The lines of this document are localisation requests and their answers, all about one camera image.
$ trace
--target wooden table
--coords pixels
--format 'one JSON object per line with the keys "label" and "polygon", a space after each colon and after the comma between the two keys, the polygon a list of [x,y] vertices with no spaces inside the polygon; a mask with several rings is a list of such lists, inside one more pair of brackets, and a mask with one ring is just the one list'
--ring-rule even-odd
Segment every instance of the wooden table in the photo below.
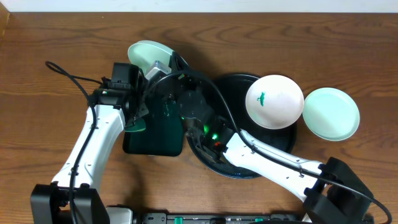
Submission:
{"label": "wooden table", "polygon": [[[350,165],[398,215],[397,14],[13,13],[0,44],[0,222],[32,223],[29,197],[66,161],[85,120],[86,101],[51,60],[74,75],[111,76],[138,40],[161,42],[210,77],[283,74],[305,96],[335,87],[361,112],[356,134],[330,142],[302,118],[293,153]],[[83,83],[91,92],[96,85]],[[105,205],[179,213],[299,212],[302,203],[273,182],[234,180],[207,169],[187,143],[178,157],[125,154],[120,135],[104,173]],[[375,205],[376,221],[385,216]]]}

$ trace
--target black plate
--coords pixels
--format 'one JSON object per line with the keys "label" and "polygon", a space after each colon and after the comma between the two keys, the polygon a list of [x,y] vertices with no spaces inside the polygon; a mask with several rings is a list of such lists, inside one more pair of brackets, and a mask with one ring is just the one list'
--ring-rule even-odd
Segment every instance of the black plate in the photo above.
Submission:
{"label": "black plate", "polygon": [[[250,74],[230,74],[225,77],[215,80],[215,84],[223,94],[236,124],[239,128],[246,130],[256,139],[276,147],[284,152],[292,152],[297,133],[296,123],[291,126],[278,130],[266,129],[256,124],[249,117],[245,107],[246,93],[250,86],[258,80],[259,77]],[[228,119],[224,105],[219,96],[213,90],[206,90],[207,103],[216,111]],[[203,154],[195,149],[191,138],[187,138],[188,143],[197,156],[197,158],[206,165],[209,169],[221,175],[237,178],[237,179],[251,179],[259,177],[260,175],[245,168],[236,167],[229,164],[217,164],[212,162]]]}

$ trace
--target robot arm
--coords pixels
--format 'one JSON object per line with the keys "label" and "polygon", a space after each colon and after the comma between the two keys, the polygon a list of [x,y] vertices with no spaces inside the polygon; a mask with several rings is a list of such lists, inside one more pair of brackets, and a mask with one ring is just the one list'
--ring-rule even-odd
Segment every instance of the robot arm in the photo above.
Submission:
{"label": "robot arm", "polygon": [[[245,130],[242,130],[241,133],[247,140],[249,140],[249,142],[252,142],[264,154],[267,154],[274,159],[286,162],[298,168],[306,169],[315,174],[321,174],[322,172],[318,168],[321,162],[309,161],[283,152],[255,139]],[[242,139],[236,133],[233,135],[231,140],[229,140],[226,147],[228,149],[223,154],[230,163],[261,174],[262,176],[272,180],[273,182],[292,192],[303,202],[307,198],[307,196],[304,194],[304,190],[306,188],[312,188],[317,181],[317,179],[313,177],[302,175],[299,172],[276,164],[275,162],[272,162],[257,153],[253,153],[252,150],[242,142]]]}
{"label": "robot arm", "polygon": [[[75,177],[75,187],[79,188],[81,184],[87,184],[90,188],[99,191],[106,162],[116,138],[123,131],[125,121],[123,111],[115,109],[111,105],[96,105],[95,111],[97,114],[97,127],[79,162],[78,175]],[[85,125],[83,130],[81,130],[75,147],[61,171],[52,180],[52,182],[57,182],[59,187],[69,187],[71,168],[91,129],[92,123],[93,115],[91,109],[88,108]]]}

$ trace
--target green led light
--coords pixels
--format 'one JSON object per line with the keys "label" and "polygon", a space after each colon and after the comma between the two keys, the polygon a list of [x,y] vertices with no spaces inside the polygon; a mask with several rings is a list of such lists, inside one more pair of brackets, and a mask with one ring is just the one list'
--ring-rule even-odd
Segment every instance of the green led light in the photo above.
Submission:
{"label": "green led light", "polygon": [[209,132],[209,126],[204,125],[203,127],[204,131],[205,131],[205,135],[207,134],[207,132]]}

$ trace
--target black cable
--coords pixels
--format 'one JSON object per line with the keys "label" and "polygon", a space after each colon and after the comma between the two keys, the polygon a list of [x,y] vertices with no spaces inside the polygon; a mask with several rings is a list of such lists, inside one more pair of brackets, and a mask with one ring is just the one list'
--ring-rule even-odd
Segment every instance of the black cable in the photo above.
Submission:
{"label": "black cable", "polygon": [[357,190],[355,190],[355,189],[352,189],[352,188],[350,188],[350,187],[347,187],[347,186],[345,186],[345,185],[343,185],[343,184],[340,184],[340,183],[338,183],[338,182],[325,179],[325,178],[319,176],[318,174],[314,174],[314,173],[309,172],[309,171],[307,171],[307,170],[305,170],[305,169],[297,168],[297,167],[292,166],[292,165],[290,165],[290,164],[286,164],[286,163],[284,163],[284,162],[282,162],[282,161],[279,161],[279,160],[277,160],[277,159],[274,159],[273,157],[268,156],[267,154],[264,154],[263,152],[261,152],[255,145],[252,145],[252,144],[242,135],[242,133],[240,132],[240,129],[237,127],[237,125],[236,125],[236,123],[235,123],[235,120],[234,120],[234,118],[233,118],[233,115],[232,115],[231,111],[229,110],[228,104],[227,104],[227,102],[225,101],[225,99],[224,99],[223,95],[221,94],[220,90],[218,89],[218,87],[213,83],[212,80],[210,80],[208,77],[204,76],[202,73],[200,73],[200,72],[198,72],[198,71],[194,71],[194,70],[182,70],[182,71],[178,71],[178,72],[175,72],[175,73],[168,74],[167,76],[165,76],[165,77],[161,78],[160,80],[158,80],[157,82],[153,83],[153,84],[150,86],[150,88],[144,93],[144,96],[142,97],[142,99],[145,100],[145,97],[146,97],[158,84],[160,84],[161,82],[163,82],[165,79],[177,77],[177,76],[180,76],[180,75],[182,75],[182,74],[185,74],[186,76],[191,76],[191,77],[195,77],[195,78],[201,79],[201,80],[206,81],[208,84],[211,85],[211,87],[217,92],[218,96],[221,98],[223,104],[225,105],[225,109],[226,109],[227,112],[228,112],[228,116],[229,116],[229,118],[230,118],[230,120],[231,120],[231,124],[232,124],[233,129],[234,129],[235,132],[239,135],[239,137],[242,139],[243,143],[245,143],[245,145],[247,145],[252,151],[254,151],[255,153],[258,153],[260,156],[262,156],[262,157],[264,157],[264,158],[266,158],[266,159],[268,159],[268,160],[270,160],[270,161],[272,161],[272,162],[275,162],[275,163],[278,164],[278,165],[281,165],[281,166],[286,167],[286,168],[288,168],[288,169],[292,169],[292,170],[294,170],[294,171],[296,171],[296,172],[299,172],[300,174],[308,175],[308,176],[310,176],[310,177],[313,177],[313,178],[316,178],[316,179],[318,179],[318,180],[324,181],[325,183],[332,184],[332,185],[335,185],[335,186],[337,186],[337,187],[341,187],[342,189],[348,190],[348,191],[350,191],[350,192],[352,192],[352,193],[354,193],[354,194],[356,194],[356,195],[359,195],[359,196],[361,196],[361,197],[364,197],[364,198],[368,199],[368,200],[371,201],[372,203],[376,204],[379,208],[381,208],[381,209],[383,210],[384,213],[386,213],[386,215],[387,215],[387,222],[385,222],[385,223],[383,223],[383,224],[391,224],[391,223],[392,223],[392,215],[391,215],[390,211],[389,211],[381,202],[377,201],[376,199],[371,198],[371,197],[369,197],[369,196],[367,196],[367,195],[365,195],[365,194],[363,194],[363,193],[361,193],[361,192],[359,192],[359,191],[357,191]]}
{"label": "black cable", "polygon": [[76,75],[71,75],[71,74],[66,75],[66,73],[64,73],[64,72],[66,72],[64,69],[62,69],[61,67],[59,67],[58,65],[56,65],[56,64],[54,64],[54,63],[52,63],[51,66],[49,66],[49,65],[47,65],[47,62],[48,62],[48,63],[52,63],[52,62],[49,62],[49,61],[46,61],[46,62],[45,62],[45,65],[46,65],[49,69],[51,69],[51,70],[53,70],[54,72],[57,72],[57,73],[59,73],[59,74],[61,74],[61,75],[65,75],[65,76],[67,76],[67,77],[69,77],[69,78],[72,77],[72,78],[80,79],[80,80],[84,80],[84,81],[95,82],[95,83],[98,83],[98,84],[102,85],[102,82],[100,82],[100,81],[98,81],[98,80],[91,79],[91,78],[78,77],[78,76],[76,76]]}
{"label": "black cable", "polygon": [[[81,92],[84,94],[84,96],[86,97],[87,102],[88,102],[88,104],[89,104],[89,106],[90,106],[90,108],[91,108],[91,112],[93,113],[93,124],[91,125],[90,132],[88,133],[87,138],[86,138],[86,140],[84,141],[84,143],[83,143],[83,145],[82,145],[82,147],[81,147],[81,149],[80,149],[80,151],[79,151],[79,154],[78,154],[77,157],[76,157],[76,160],[75,160],[75,163],[74,163],[74,165],[73,165],[73,168],[71,169],[71,175],[70,175],[70,182],[69,182],[69,204],[70,204],[70,211],[71,211],[71,215],[72,215],[72,222],[73,222],[73,224],[77,224],[78,221],[77,221],[77,215],[76,215],[76,206],[75,206],[75,203],[74,203],[74,201],[73,201],[73,188],[74,188],[74,186],[75,186],[76,171],[77,171],[77,168],[78,168],[78,166],[79,166],[80,159],[81,159],[81,157],[83,156],[83,153],[84,153],[84,151],[85,151],[85,149],[86,149],[86,146],[87,146],[88,142],[90,141],[90,138],[91,138],[91,136],[93,135],[93,132],[94,132],[95,127],[96,127],[96,125],[97,125],[96,113],[95,113],[94,105],[91,103],[90,97],[88,96],[87,92],[86,92],[85,89],[76,81],[76,78],[77,78],[76,76],[70,75],[68,72],[66,72],[64,69],[62,69],[61,67],[59,67],[58,65],[56,65],[56,64],[53,63],[53,62],[46,61],[46,62],[45,62],[45,65],[46,65],[49,69],[51,69],[51,70],[53,70],[53,71],[55,71],[55,72],[57,72],[57,73],[59,73],[59,74],[65,75],[65,76],[67,76],[70,80],[72,80],[72,82],[80,89],[80,91],[81,91]],[[82,78],[82,77],[79,77],[79,79],[87,80],[87,81],[93,81],[93,82],[102,84],[102,83],[99,82],[99,81],[92,80],[92,79],[89,79],[89,78]]]}

